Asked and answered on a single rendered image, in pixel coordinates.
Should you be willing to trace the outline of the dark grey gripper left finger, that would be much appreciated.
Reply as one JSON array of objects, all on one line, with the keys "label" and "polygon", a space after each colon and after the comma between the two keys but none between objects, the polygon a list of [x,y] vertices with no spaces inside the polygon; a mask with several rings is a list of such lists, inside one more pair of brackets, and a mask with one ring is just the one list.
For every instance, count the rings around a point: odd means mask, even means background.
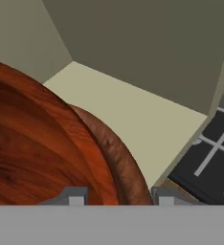
[{"label": "dark grey gripper left finger", "polygon": [[41,205],[85,206],[87,196],[87,187],[66,187],[59,196],[45,200]]}]

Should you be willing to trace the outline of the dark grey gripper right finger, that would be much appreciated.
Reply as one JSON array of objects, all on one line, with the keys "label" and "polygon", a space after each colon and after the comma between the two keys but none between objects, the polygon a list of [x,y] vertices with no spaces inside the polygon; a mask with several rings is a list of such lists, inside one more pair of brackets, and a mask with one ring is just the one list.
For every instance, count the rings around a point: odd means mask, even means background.
[{"label": "dark grey gripper right finger", "polygon": [[151,195],[155,205],[159,206],[202,206],[203,203],[187,197],[176,189],[152,187]]}]

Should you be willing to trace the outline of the large brown wooden bowl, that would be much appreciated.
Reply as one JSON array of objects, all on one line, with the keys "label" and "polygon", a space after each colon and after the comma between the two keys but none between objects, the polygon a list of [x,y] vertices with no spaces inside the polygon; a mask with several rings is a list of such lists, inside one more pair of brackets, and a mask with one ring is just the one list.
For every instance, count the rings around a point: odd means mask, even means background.
[{"label": "large brown wooden bowl", "polygon": [[145,177],[132,154],[120,137],[103,121],[77,106],[71,105],[92,134],[105,158],[121,205],[152,205]]}]

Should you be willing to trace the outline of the small reddish wooden bowl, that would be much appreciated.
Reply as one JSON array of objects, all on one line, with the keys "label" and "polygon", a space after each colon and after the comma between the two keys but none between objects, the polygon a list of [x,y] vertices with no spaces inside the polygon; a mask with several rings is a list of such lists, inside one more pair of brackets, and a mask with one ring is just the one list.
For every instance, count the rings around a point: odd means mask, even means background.
[{"label": "small reddish wooden bowl", "polygon": [[0,205],[37,205],[68,187],[90,205],[118,205],[119,193],[88,127],[66,102],[0,62]]}]

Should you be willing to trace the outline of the black hob with grey grates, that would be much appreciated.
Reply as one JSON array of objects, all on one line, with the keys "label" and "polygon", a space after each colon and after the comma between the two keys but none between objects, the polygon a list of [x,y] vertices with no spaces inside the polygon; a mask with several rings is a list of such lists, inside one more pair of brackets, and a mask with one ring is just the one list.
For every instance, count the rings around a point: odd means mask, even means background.
[{"label": "black hob with grey grates", "polygon": [[168,177],[196,199],[224,205],[224,109],[192,144]]}]

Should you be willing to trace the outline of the open beige cabinet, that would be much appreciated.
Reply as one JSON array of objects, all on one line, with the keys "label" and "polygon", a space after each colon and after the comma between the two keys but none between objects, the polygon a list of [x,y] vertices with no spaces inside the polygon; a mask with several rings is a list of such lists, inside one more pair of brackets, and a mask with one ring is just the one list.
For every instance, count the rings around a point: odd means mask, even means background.
[{"label": "open beige cabinet", "polygon": [[104,121],[164,180],[224,89],[224,0],[0,0],[0,61]]}]

